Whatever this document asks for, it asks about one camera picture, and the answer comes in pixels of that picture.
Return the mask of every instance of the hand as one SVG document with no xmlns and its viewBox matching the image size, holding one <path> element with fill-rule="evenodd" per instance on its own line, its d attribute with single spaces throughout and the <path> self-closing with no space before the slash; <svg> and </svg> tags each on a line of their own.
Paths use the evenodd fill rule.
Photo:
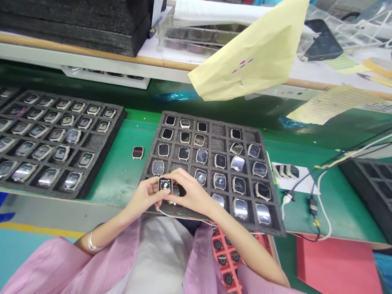
<svg viewBox="0 0 392 294">
<path fill-rule="evenodd" d="M 163 175 L 163 177 L 176 181 L 187 192 L 184 197 L 171 194 L 166 197 L 165 200 L 173 201 L 210 218 L 215 209 L 218 206 L 221 207 L 217 201 L 212 199 L 211 196 L 207 194 L 203 187 L 200 186 L 198 181 L 185 170 L 178 168 L 169 174 Z"/>
<path fill-rule="evenodd" d="M 162 199 L 170 194 L 169 189 L 158 191 L 158 180 L 159 177 L 155 176 L 139 183 L 131 201 L 124 209 L 127 215 L 138 218 L 154 203 L 158 211 Z"/>
</svg>

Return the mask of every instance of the yellow tape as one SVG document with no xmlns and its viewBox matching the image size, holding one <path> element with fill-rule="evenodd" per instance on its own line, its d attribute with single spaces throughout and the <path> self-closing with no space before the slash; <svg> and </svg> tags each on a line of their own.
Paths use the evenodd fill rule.
<svg viewBox="0 0 392 294">
<path fill-rule="evenodd" d="M 74 232 L 67 231 L 62 229 L 51 229 L 51 228 L 43 228 L 43 227 L 34 227 L 32 225 L 23 225 L 18 223 L 4 222 L 0 223 L 0 229 L 11 229 L 15 231 L 35 233 L 35 234 L 45 234 L 52 236 L 61 236 L 65 238 L 71 239 L 79 239 L 85 233 L 82 232 Z"/>
<path fill-rule="evenodd" d="M 379 74 L 385 78 L 392 79 L 392 62 L 371 57 L 366 59 L 363 62 L 363 65 L 366 66 L 368 69 L 374 71 L 376 74 Z"/>
</svg>

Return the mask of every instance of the blue floor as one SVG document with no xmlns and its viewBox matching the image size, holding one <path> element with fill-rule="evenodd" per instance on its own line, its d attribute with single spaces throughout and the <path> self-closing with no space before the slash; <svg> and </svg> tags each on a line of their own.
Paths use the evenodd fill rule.
<svg viewBox="0 0 392 294">
<path fill-rule="evenodd" d="M 27 258 L 51 238 L 53 236 L 0 229 L 0 289 Z"/>
</svg>

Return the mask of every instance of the smartphone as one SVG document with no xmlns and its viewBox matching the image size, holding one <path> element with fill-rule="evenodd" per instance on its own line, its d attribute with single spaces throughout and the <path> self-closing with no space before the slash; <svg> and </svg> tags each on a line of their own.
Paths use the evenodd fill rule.
<svg viewBox="0 0 392 294">
<path fill-rule="evenodd" d="M 320 61 L 338 58 L 343 54 L 343 49 L 336 41 L 329 27 L 322 19 L 313 19 L 305 21 L 305 25 L 309 27 L 319 36 L 314 40 L 313 44 L 305 52 L 305 61 Z"/>
</svg>

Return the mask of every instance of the pink garment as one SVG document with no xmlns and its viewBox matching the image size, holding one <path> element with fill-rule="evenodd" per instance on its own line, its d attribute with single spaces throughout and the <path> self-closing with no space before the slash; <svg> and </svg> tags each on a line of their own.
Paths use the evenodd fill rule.
<svg viewBox="0 0 392 294">
<path fill-rule="evenodd" d="M 105 249 L 90 256 L 64 238 L 42 244 L 16 271 L 0 294 L 105 294 L 127 274 L 136 260 L 140 218 Z M 296 290 L 267 282 L 245 265 L 238 265 L 244 294 L 294 294 Z M 184 294 L 227 293 L 214 258 L 212 228 L 196 231 L 184 277 Z"/>
</svg>

